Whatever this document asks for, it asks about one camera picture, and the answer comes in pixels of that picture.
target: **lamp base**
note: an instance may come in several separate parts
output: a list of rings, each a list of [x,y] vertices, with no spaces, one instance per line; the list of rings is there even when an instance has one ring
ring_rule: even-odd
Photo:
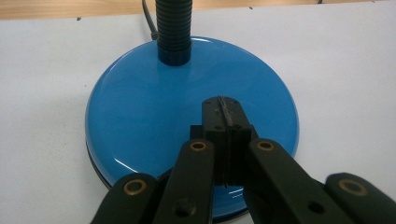
[[[279,76],[243,49],[194,37],[191,60],[182,66],[161,63],[151,41],[121,56],[100,77],[85,120],[95,169],[110,187],[131,172],[161,175],[189,140],[190,125],[201,124],[201,102],[218,95],[239,101],[260,137],[294,154],[298,116]],[[214,220],[246,209],[242,188],[215,187]]]

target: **white surface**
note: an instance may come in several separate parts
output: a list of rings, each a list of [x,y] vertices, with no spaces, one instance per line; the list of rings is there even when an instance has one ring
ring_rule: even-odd
[[[197,11],[192,34],[282,77],[309,174],[360,175],[396,199],[395,12],[395,1]],[[0,31],[0,223],[88,223],[107,190],[85,148],[85,106],[105,69],[149,41],[144,17],[0,21]]]

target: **wooden floor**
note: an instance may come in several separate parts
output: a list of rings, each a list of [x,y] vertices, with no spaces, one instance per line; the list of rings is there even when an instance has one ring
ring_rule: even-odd
[[[369,0],[322,0],[323,4]],[[318,0],[194,0],[193,9],[316,4]],[[155,11],[155,0],[147,0]],[[0,20],[142,13],[141,0],[0,0]]]

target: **blue circular base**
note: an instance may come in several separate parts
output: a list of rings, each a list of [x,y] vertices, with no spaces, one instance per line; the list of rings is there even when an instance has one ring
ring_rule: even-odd
[[[182,66],[161,63],[152,41],[100,77],[86,112],[87,146],[98,171],[110,186],[131,172],[161,175],[189,140],[190,125],[201,124],[201,102],[218,95],[239,101],[259,137],[294,154],[298,117],[282,80],[243,49],[195,37],[191,60]],[[242,188],[215,187],[214,219],[244,209]]]

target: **power cord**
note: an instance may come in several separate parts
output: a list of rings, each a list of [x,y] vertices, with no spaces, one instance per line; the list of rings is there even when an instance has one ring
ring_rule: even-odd
[[[149,15],[148,5],[146,4],[146,0],[142,0],[143,12],[145,13],[146,21],[148,22],[148,27],[151,31],[151,39],[156,40],[158,38],[158,31],[155,28],[154,22]]]

